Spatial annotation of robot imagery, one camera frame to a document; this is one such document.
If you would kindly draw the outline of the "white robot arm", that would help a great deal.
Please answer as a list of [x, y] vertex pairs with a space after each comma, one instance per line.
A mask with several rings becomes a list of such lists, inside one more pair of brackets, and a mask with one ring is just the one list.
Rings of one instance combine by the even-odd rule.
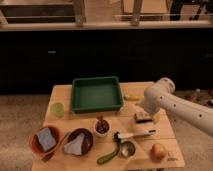
[[151, 84], [144, 90], [144, 110], [154, 116], [164, 109], [213, 137], [213, 109], [179, 98], [174, 91], [174, 82], [166, 77]]

